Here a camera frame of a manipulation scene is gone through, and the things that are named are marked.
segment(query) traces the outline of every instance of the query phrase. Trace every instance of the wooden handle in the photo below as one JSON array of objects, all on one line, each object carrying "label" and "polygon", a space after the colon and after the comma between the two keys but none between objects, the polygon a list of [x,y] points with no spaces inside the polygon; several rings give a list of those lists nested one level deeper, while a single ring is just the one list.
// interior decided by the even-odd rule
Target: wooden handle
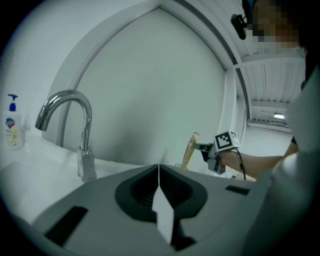
[{"label": "wooden handle", "polygon": [[195,150],[194,144],[197,143],[199,136],[200,136],[200,134],[197,132],[194,132],[192,134],[191,139],[189,140],[188,146],[186,147],[186,150],[184,153],[181,168],[187,168],[187,165],[190,161],[190,158]]}]

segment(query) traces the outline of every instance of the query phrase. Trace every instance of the faucet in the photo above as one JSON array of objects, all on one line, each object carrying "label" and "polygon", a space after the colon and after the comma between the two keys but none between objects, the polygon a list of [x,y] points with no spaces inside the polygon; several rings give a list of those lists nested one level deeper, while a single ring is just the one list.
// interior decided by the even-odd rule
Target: faucet
[{"label": "faucet", "polygon": [[83,126],[80,146],[77,148],[78,176],[85,183],[97,178],[95,172],[95,156],[88,147],[89,133],[92,121],[92,110],[89,100],[78,90],[62,90],[49,97],[43,104],[37,117],[35,127],[46,131],[53,112],[62,103],[68,101],[78,102],[83,109]]}]

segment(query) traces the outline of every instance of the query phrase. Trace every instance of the pump nozzle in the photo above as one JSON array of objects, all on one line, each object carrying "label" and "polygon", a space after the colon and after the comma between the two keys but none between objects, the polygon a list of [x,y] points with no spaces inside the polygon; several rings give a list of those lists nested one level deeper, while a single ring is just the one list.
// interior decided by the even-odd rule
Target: pump nozzle
[{"label": "pump nozzle", "polygon": [[15,99],[18,98],[18,96],[15,94],[8,94],[8,96],[12,97],[12,99],[13,99],[13,102],[10,104],[9,111],[14,112],[14,111],[16,111]]}]

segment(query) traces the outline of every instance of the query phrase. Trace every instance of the forearm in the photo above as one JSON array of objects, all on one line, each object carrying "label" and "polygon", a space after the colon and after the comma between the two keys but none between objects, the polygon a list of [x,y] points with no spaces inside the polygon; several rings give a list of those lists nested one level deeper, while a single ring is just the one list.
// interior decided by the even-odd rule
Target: forearm
[{"label": "forearm", "polygon": [[[245,174],[257,178],[259,174],[266,170],[273,168],[283,156],[252,156],[244,153],[240,153],[242,157],[243,166],[245,169]],[[236,152],[227,152],[223,159],[221,160],[223,165],[229,166],[230,168],[242,172],[240,169],[240,159]]]}]

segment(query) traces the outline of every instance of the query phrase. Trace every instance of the white soap bottle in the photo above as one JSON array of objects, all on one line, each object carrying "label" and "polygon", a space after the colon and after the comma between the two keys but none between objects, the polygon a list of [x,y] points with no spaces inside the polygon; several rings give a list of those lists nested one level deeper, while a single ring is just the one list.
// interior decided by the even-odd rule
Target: white soap bottle
[{"label": "white soap bottle", "polygon": [[17,95],[8,94],[13,99],[10,104],[9,111],[3,111],[4,116],[4,142],[9,150],[18,150],[22,148],[22,133],[21,133],[21,116],[22,114],[16,111],[15,99]]}]

